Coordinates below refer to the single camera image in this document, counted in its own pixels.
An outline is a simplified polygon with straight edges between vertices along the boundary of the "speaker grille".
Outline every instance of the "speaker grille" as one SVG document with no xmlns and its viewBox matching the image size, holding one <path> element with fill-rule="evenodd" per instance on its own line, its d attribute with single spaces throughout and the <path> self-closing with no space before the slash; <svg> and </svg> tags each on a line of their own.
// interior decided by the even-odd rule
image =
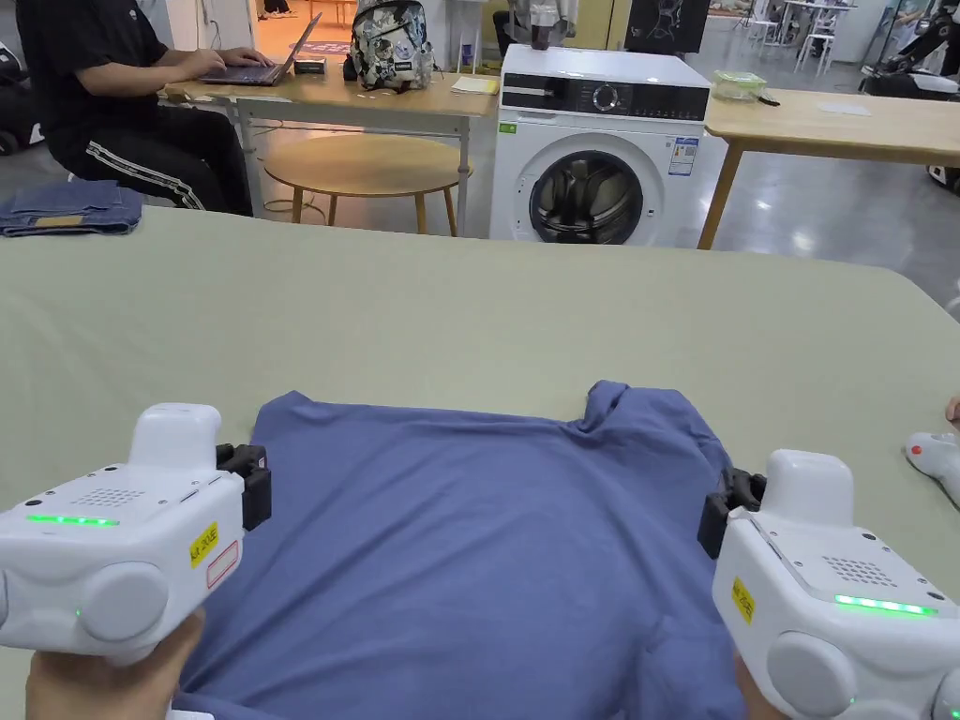
<svg viewBox="0 0 960 720">
<path fill-rule="evenodd" d="M 119 508 L 133 502 L 144 491 L 117 490 L 116 488 L 97 488 L 83 497 L 70 502 L 71 505 L 82 505 L 88 508 Z"/>
<path fill-rule="evenodd" d="M 860 585 L 878 585 L 885 588 L 896 588 L 898 585 L 891 580 L 875 563 L 864 563 L 850 558 L 834 558 L 830 555 L 821 556 L 833 568 L 841 580 Z"/>
</svg>

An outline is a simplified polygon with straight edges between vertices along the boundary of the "laptop keyboard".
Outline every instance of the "laptop keyboard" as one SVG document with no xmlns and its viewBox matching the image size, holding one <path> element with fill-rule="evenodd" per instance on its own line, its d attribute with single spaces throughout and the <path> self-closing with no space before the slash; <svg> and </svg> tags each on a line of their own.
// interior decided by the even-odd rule
<svg viewBox="0 0 960 720">
<path fill-rule="evenodd" d="M 274 72 L 272 67 L 236 67 L 227 71 L 227 77 L 232 80 L 258 81 L 266 80 Z"/>
<path fill-rule="evenodd" d="M 207 77 L 240 83 L 256 83 L 269 80 L 275 71 L 275 67 L 229 67 L 225 71 L 210 73 Z"/>
</svg>

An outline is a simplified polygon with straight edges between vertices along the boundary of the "black t-shirt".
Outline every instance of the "black t-shirt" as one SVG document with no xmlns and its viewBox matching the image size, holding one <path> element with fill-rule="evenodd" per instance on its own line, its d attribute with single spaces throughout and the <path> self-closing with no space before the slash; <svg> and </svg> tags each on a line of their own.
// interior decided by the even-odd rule
<svg viewBox="0 0 960 720">
<path fill-rule="evenodd" d="M 90 131 L 137 124 L 156 95 L 96 97 L 76 73 L 109 62 L 150 67 L 167 52 L 136 0 L 16 0 L 16 24 L 40 125 L 52 149 L 77 151 Z"/>
</svg>

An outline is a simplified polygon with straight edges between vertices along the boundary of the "yellow label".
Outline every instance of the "yellow label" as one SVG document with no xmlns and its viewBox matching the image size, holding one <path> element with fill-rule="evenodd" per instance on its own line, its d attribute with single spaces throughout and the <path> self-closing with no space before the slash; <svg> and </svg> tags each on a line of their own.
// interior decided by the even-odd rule
<svg viewBox="0 0 960 720">
<path fill-rule="evenodd" d="M 754 621 L 756 605 L 746 586 L 740 582 L 740 578 L 733 579 L 733 603 L 740 609 L 743 619 L 750 625 Z"/>
<path fill-rule="evenodd" d="M 196 567 L 202 563 L 219 541 L 220 535 L 217 533 L 217 523 L 214 522 L 190 545 L 190 564 Z"/>
<path fill-rule="evenodd" d="M 75 228 L 84 223 L 83 215 L 61 215 L 56 218 L 38 218 L 37 228 Z"/>
</svg>

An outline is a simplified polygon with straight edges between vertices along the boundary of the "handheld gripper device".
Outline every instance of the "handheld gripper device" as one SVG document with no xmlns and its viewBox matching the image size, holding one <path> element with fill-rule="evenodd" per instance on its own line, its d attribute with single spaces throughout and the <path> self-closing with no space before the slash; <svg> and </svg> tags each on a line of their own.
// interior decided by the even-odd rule
<svg viewBox="0 0 960 720">
<path fill-rule="evenodd" d="M 125 465 L 0 515 L 0 645 L 132 664 L 223 584 L 272 494 L 264 448 L 218 446 L 220 423 L 207 405 L 155 405 Z"/>
<path fill-rule="evenodd" d="M 850 469 L 778 450 L 767 476 L 725 471 L 698 533 L 717 560 L 713 602 L 763 696 L 791 718 L 960 718 L 958 608 L 853 525 Z"/>
</svg>

